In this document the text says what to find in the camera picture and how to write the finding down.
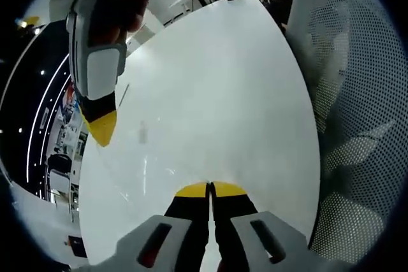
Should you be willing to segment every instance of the white tabletop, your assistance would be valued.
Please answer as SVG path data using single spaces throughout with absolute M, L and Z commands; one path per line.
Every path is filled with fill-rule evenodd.
M 312 105 L 293 54 L 258 0 L 218 1 L 175 22 L 133 53 L 120 77 L 111 143 L 89 137 L 80 226 L 89 262 L 176 191 L 199 181 L 241 185 L 310 238 L 319 196 Z M 219 262 L 210 223 L 202 271 Z

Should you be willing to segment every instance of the mesh chair back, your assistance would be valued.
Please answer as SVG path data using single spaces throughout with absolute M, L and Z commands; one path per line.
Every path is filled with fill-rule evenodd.
M 310 247 L 357 262 L 385 228 L 407 174 L 407 54 L 378 0 L 294 0 L 286 35 L 321 150 Z

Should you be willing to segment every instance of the white table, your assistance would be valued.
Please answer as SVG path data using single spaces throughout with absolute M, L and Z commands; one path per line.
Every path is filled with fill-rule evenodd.
M 312 105 L 258 0 L 218 1 L 167 27 L 127 59 L 124 84 L 110 145 L 89 137 L 84 152 L 80 226 L 91 264 L 203 180 L 241 185 L 259 211 L 310 238 L 320 176 Z M 202 271 L 219 259 L 210 222 Z

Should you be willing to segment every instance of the gray mesh chair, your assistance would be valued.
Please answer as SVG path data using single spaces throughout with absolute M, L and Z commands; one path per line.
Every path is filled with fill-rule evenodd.
M 407 54 L 378 0 L 294 0 L 286 36 L 321 151 L 309 246 L 354 263 L 386 227 L 407 174 Z

